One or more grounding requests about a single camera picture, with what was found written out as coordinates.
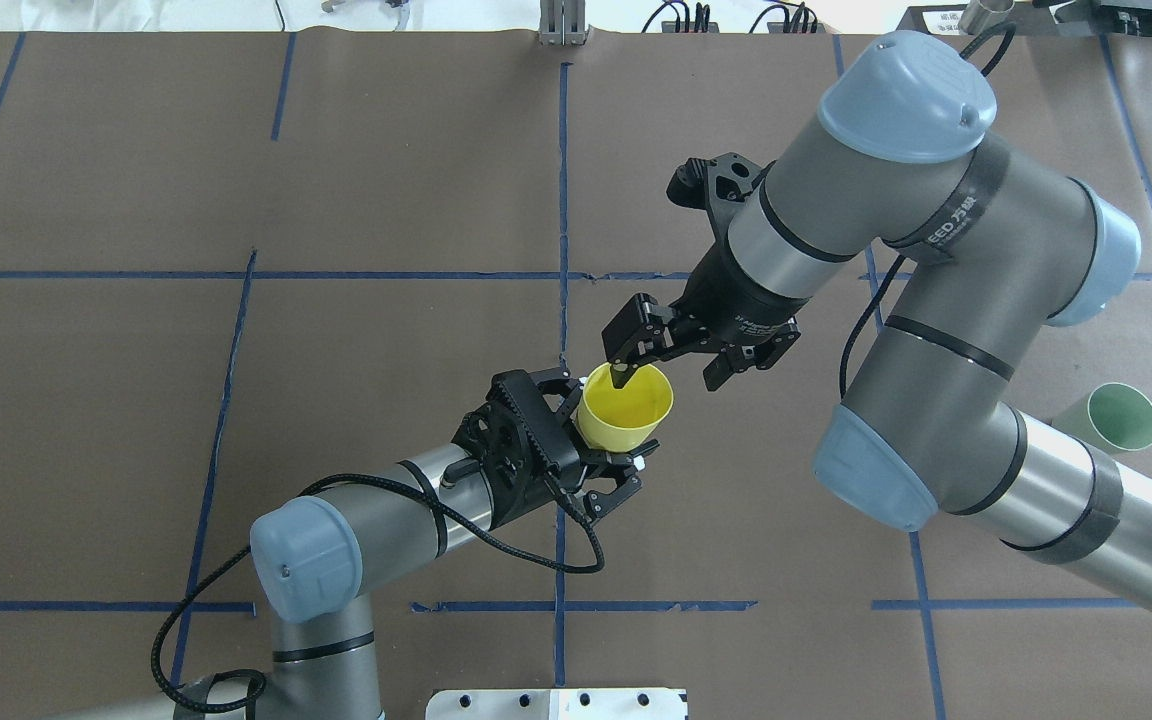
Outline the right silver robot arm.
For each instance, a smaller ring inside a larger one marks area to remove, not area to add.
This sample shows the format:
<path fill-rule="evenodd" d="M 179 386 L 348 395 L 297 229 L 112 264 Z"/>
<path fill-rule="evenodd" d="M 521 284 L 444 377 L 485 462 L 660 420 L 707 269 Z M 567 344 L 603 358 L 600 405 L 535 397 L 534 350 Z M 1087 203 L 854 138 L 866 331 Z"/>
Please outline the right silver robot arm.
<path fill-rule="evenodd" d="M 622 387 L 652 363 L 712 354 L 708 389 L 767 367 L 794 318 L 881 241 L 914 262 L 842 393 L 812 469 L 904 532 L 937 511 L 1152 612 L 1152 480 L 1011 406 L 1005 389 L 1044 325 L 1100 313 L 1140 258 L 1134 219 L 1011 149 L 996 96 L 945 41 L 879 36 L 767 167 L 691 160 L 669 200 L 714 242 L 680 300 L 636 295 L 602 331 Z"/>

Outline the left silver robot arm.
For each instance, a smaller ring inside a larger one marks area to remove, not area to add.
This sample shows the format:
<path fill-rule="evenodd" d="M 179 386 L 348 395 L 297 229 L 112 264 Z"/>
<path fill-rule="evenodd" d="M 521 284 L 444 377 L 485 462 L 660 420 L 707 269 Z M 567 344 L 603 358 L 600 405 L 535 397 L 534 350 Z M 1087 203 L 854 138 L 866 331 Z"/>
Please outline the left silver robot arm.
<path fill-rule="evenodd" d="M 675 404 L 655 366 L 586 378 L 495 374 L 450 442 L 380 473 L 334 473 L 262 515 L 250 541 L 200 579 L 156 632 L 159 694 L 79 719 L 381 719 L 371 596 L 467 541 L 563 574 L 605 564 L 594 524 L 641 488 L 653 432 Z M 271 669 L 179 684 L 166 637 L 205 589 L 250 560 L 271 616 Z"/>

